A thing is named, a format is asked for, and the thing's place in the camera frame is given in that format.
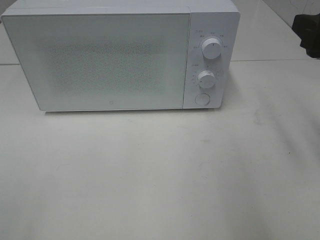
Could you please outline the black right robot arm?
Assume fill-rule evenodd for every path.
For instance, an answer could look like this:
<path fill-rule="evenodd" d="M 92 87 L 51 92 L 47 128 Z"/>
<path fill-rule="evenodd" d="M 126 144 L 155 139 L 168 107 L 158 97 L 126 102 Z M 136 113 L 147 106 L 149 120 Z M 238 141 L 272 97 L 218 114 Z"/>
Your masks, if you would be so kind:
<path fill-rule="evenodd" d="M 311 58 L 320 58 L 320 14 L 298 14 L 291 29 L 300 38 L 300 47 Z"/>

